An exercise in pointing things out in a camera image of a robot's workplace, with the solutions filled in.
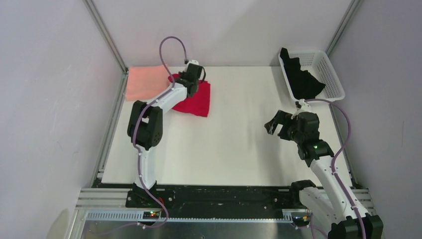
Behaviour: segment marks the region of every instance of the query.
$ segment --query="plastic basket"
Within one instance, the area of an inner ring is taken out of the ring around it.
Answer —
[[[345,93],[343,87],[341,86],[340,80],[338,79],[337,74],[335,73],[334,68],[325,52],[319,50],[289,51],[289,56],[290,58],[299,57],[301,70],[308,70],[319,82],[326,84],[323,91],[316,96],[316,99],[326,99],[331,102],[344,99]],[[287,88],[289,89],[290,97],[293,101],[297,101],[299,99],[296,99],[293,96],[293,92],[290,88],[290,83],[286,75],[286,70],[284,69],[284,63],[280,55],[278,56],[278,59],[283,71],[284,80],[286,81]]]

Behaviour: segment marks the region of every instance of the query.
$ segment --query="orange cloth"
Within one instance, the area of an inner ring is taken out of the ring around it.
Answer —
[[[169,74],[163,65],[148,67],[129,67],[126,85],[126,100],[148,100],[163,92],[170,82]]]

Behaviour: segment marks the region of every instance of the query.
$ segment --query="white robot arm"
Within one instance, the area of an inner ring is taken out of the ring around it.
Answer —
[[[147,189],[150,189],[156,182],[154,156],[156,146],[163,135],[163,115],[177,103],[185,100],[187,97],[193,96],[198,91],[198,84],[200,84],[199,78],[202,71],[204,71],[204,68],[199,65],[198,61],[190,60],[187,62],[184,71],[180,73],[180,78],[176,79],[175,85],[169,87],[171,91],[166,95],[157,96],[147,102],[136,101],[133,104],[127,129],[127,134],[132,140],[135,125],[141,111],[147,105],[150,105],[142,116],[143,119],[139,124],[138,133],[136,134],[136,145],[140,148],[141,156],[141,175]],[[137,168],[134,182],[139,188],[143,188]]]
[[[379,216],[371,216],[357,200],[352,190],[345,186],[333,161],[334,154],[329,145],[319,138],[319,119],[304,100],[297,102],[299,108],[294,114],[278,111],[264,126],[273,134],[278,124],[283,127],[278,136],[294,141],[299,157],[306,162],[318,177],[329,201],[310,180],[292,183],[299,191],[299,201],[309,208],[313,215],[329,231],[329,239],[380,238],[383,224]]]

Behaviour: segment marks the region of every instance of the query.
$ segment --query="metal surface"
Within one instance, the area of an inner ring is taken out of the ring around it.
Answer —
[[[107,162],[108,153],[110,152],[111,147],[111,141],[113,139],[114,131],[116,129],[116,124],[119,118],[120,108],[123,105],[123,99],[124,99],[124,92],[126,89],[126,83],[127,83],[127,74],[124,74],[122,76],[121,85],[119,88],[119,93],[117,95],[116,104],[113,107],[113,111],[109,120],[108,128],[106,135],[104,137],[104,141],[102,143],[101,149],[100,149],[100,156],[97,160],[96,166],[94,168],[94,173],[91,178],[91,186],[93,185],[96,178],[102,178],[104,167]]]
[[[123,73],[126,73],[127,67],[125,63],[123,62],[123,59],[110,35],[108,32],[106,25],[104,24],[103,19],[101,18],[100,13],[97,10],[97,7],[94,4],[93,0],[83,0],[85,3],[85,6],[87,7],[88,11],[91,14],[91,17],[93,18],[95,24],[97,25],[98,30],[100,31],[101,35],[103,36],[105,42],[107,43],[107,46],[109,47],[111,53],[113,54],[114,58],[116,59],[119,67],[121,68],[121,71]]]
[[[343,19],[341,20],[340,25],[337,28],[337,31],[335,32],[334,36],[331,39],[330,44],[327,47],[327,50],[325,51],[327,56],[330,56],[331,53],[333,52],[340,37],[343,35],[344,31],[346,30],[346,27],[352,20],[353,16],[356,13],[356,10],[359,8],[361,3],[362,3],[362,0],[352,0],[352,2],[350,3],[349,7],[347,8],[346,13],[343,16]]]
[[[87,221],[85,239],[99,238],[88,232],[109,232],[125,222]],[[101,238],[107,239],[311,239],[311,230],[295,230],[286,223],[166,223],[160,228],[129,226]]]

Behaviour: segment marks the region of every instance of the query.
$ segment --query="purple cable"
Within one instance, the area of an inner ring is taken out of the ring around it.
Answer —
[[[93,234],[96,234],[96,235],[98,235],[98,236],[103,236],[103,235],[108,235],[108,234],[111,234],[111,233],[114,233],[114,232],[116,232],[116,231],[118,231],[118,230],[120,230],[120,229],[122,229],[122,228],[125,228],[125,227],[128,227],[128,226],[133,226],[133,225],[142,225],[142,227],[144,227],[144,228],[159,228],[159,227],[161,227],[162,225],[164,225],[167,221],[168,221],[168,219],[169,219],[169,212],[167,211],[167,208],[164,206],[164,204],[163,203],[161,203],[160,202],[160,200],[158,200],[156,197],[154,197],[154,195],[152,195],[150,192],[149,192],[149,190],[147,189],[147,187],[146,187],[146,185],[145,185],[145,183],[143,182],[143,180],[142,180],[142,163],[141,163],[141,160],[142,160],[142,151],[141,151],[141,148],[140,147],[137,147],[136,146],[136,135],[137,135],[137,133],[138,133],[138,128],[139,128],[139,124],[141,123],[141,121],[142,121],[142,117],[143,117],[143,115],[145,114],[145,112],[146,112],[146,110],[151,106],[151,105],[153,105],[154,103],[155,103],[155,101],[156,100],[160,100],[161,98],[163,98],[164,96],[166,96],[168,93],[170,93],[171,91],[172,91],[172,88],[174,88],[174,86],[175,86],[175,84],[176,84],[176,80],[174,79],[174,77],[173,77],[173,75],[171,74],[171,72],[170,72],[170,70],[169,70],[169,68],[166,66],[166,64],[164,63],[164,59],[163,59],[163,54],[162,54],[162,51],[161,51],[161,48],[163,47],[163,43],[166,41],[166,40],[168,40],[168,39],[170,39],[170,38],[172,38],[172,39],[175,39],[175,40],[178,40],[180,43],[181,43],[181,45],[182,45],[182,47],[183,47],[183,52],[184,52],[184,54],[185,54],[185,61],[187,61],[187,54],[186,54],[186,48],[185,48],[185,45],[183,44],[183,42],[179,39],[179,38],[177,38],[177,37],[175,37],[175,36],[168,36],[168,37],[166,37],[166,38],[164,38],[162,41],[161,41],[161,43],[160,43],[160,60],[161,60],[161,63],[163,64],[163,66],[164,66],[164,68],[166,69],[166,71],[167,71],[167,73],[169,73],[169,75],[170,75],[170,77],[171,77],[171,79],[172,79],[172,85],[170,86],[170,87],[168,87],[167,88],[167,90],[166,91],[164,91],[163,93],[161,93],[156,99],[154,99],[153,101],[151,101],[149,104],[147,104],[146,105],[146,107],[141,111],[141,114],[139,115],[139,117],[138,117],[138,120],[137,120],[137,122],[136,122],[136,125],[135,125],[135,130],[134,130],[134,132],[133,132],[133,137],[132,137],[132,143],[133,143],[133,147],[135,147],[137,150],[138,150],[138,175],[139,175],[139,180],[141,181],[141,184],[142,184],[142,187],[143,187],[143,189],[145,190],[145,192],[155,201],[155,202],[157,202],[160,206],[161,206],[161,208],[165,211],[165,213],[166,213],[166,219],[163,221],[163,223],[161,223],[161,224],[159,224],[159,225],[155,225],[155,223],[157,223],[157,222],[155,222],[153,225],[150,225],[150,226],[148,226],[148,225],[145,225],[145,224],[142,224],[142,223],[139,223],[139,222],[132,222],[132,223],[128,223],[128,224],[124,224],[124,225],[122,225],[122,226],[120,226],[120,227],[118,227],[118,228],[116,228],[116,229],[113,229],[113,230],[111,230],[111,231],[109,231],[109,232],[105,232],[105,233],[94,233],[94,232],[91,232],[91,231],[89,231],[90,233],[93,233]]]
[[[354,206],[356,206],[356,204],[354,203],[352,196],[347,191],[346,186],[343,184],[343,181],[340,179],[339,175],[337,173],[334,173],[334,172],[336,172],[335,161],[337,160],[337,157],[341,154],[341,152],[343,152],[344,148],[346,148],[346,145],[347,145],[347,143],[349,142],[349,139],[350,139],[350,133],[351,133],[350,119],[347,116],[346,112],[344,112],[344,110],[342,108],[340,108],[340,106],[334,104],[331,101],[328,101],[328,100],[325,100],[325,99],[310,99],[310,100],[306,100],[305,102],[311,102],[311,101],[322,101],[322,102],[329,103],[330,105],[332,105],[332,106],[336,107],[338,110],[340,110],[341,113],[346,118],[346,121],[347,121],[347,138],[344,141],[344,144],[341,146],[341,148],[338,150],[338,152],[332,158],[331,169],[332,169],[332,173],[333,173],[334,177],[336,178],[338,184],[340,185],[341,189],[343,190],[344,194],[346,195],[347,199],[349,200],[350,204],[352,205],[352,208],[353,208],[353,210],[354,210],[354,212],[357,216],[357,219],[359,221],[360,228],[361,228],[361,231],[362,231],[362,239],[366,239],[365,226],[363,225],[362,217],[360,216],[358,209],[356,207],[354,207]]]
[[[310,224],[310,227],[311,227],[312,238],[315,239],[315,231],[314,231],[314,229],[317,229],[322,235],[324,235],[325,238],[328,239],[328,235],[327,235],[326,232],[324,232],[321,228],[319,228],[317,226],[314,226],[314,220],[313,220],[313,218],[314,218],[314,214],[311,213],[311,222],[309,224]]]

